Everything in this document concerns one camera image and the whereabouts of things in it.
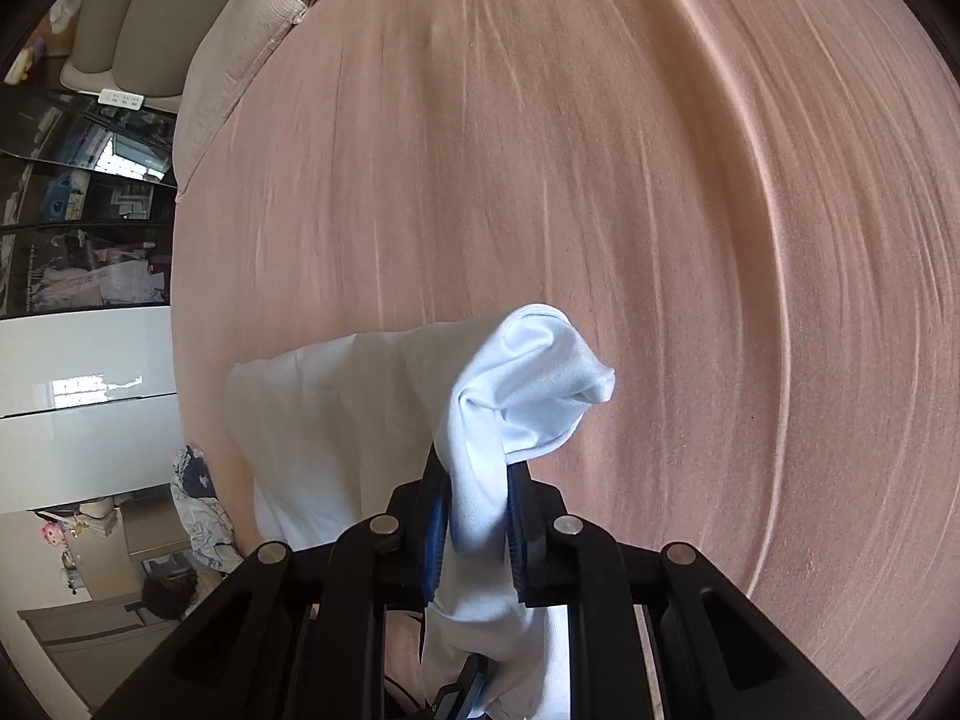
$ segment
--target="black cable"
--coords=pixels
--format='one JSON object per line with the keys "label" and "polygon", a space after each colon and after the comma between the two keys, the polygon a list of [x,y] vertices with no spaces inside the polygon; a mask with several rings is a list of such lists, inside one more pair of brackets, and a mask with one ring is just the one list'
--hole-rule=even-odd
{"label": "black cable", "polygon": [[396,688],[397,690],[400,690],[400,692],[403,693],[403,695],[405,695],[408,699],[410,699],[410,703],[414,704],[414,706],[417,709],[423,709],[423,707],[419,705],[419,701],[417,701],[412,695],[410,695],[410,692],[407,690],[407,688],[405,688],[403,685],[397,682],[397,680],[395,680],[392,677],[388,677],[386,674],[383,675],[383,679],[387,680],[387,682],[393,685],[394,688]]}

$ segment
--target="power strip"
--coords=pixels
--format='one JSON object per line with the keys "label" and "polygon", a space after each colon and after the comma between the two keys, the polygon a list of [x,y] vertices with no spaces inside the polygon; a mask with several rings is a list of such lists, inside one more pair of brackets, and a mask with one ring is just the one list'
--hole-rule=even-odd
{"label": "power strip", "polygon": [[130,108],[131,111],[138,111],[143,105],[143,95],[121,92],[119,89],[104,89],[97,101],[100,105],[115,105],[117,108]]}

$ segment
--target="bed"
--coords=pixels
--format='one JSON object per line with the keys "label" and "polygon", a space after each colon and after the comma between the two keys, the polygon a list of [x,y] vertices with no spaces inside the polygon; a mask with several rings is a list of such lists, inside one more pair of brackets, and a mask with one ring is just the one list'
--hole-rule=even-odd
{"label": "bed", "polygon": [[231,0],[176,136],[182,423],[242,549],[234,365],[547,302],[618,386],[536,474],[697,544],[871,720],[922,702],[960,640],[960,89],[903,0]]}

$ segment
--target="black hair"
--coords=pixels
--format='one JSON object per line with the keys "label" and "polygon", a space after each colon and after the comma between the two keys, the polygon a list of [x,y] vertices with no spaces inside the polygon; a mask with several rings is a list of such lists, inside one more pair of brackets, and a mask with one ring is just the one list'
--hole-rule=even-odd
{"label": "black hair", "polygon": [[140,600],[147,611],[164,620],[179,620],[193,601],[197,592],[197,575],[187,574],[176,580],[160,581],[149,578],[143,583]]}

